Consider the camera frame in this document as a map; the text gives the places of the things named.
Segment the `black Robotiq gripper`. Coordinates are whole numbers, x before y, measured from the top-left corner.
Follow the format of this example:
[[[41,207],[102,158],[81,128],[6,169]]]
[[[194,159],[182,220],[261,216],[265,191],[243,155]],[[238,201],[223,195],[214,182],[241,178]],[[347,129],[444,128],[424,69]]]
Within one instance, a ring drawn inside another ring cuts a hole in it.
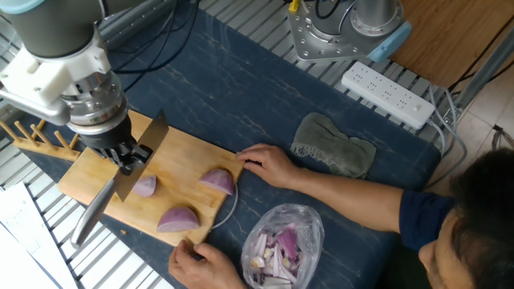
[[[132,136],[132,123],[128,116],[115,128],[95,135],[80,134],[80,140],[100,157],[109,159],[113,164],[122,168],[122,173],[129,176],[147,165],[154,150],[146,145],[135,148]]]

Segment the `person left hand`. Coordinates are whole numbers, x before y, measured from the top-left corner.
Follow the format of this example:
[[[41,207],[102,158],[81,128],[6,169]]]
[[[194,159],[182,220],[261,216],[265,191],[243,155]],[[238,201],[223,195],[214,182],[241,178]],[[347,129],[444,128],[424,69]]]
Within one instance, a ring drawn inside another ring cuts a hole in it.
[[[194,252],[203,257],[195,259],[186,250],[186,242],[180,241],[169,256],[169,273],[189,289],[244,289],[234,264],[217,248],[200,243]]]

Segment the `person right hand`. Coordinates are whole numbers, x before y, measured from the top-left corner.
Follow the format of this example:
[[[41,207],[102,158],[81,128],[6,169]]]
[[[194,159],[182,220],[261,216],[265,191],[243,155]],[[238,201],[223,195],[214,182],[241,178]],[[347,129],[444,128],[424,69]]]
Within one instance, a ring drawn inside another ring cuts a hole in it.
[[[244,162],[244,169],[277,188],[291,189],[300,173],[282,149],[269,144],[252,145],[236,153],[236,158]]]

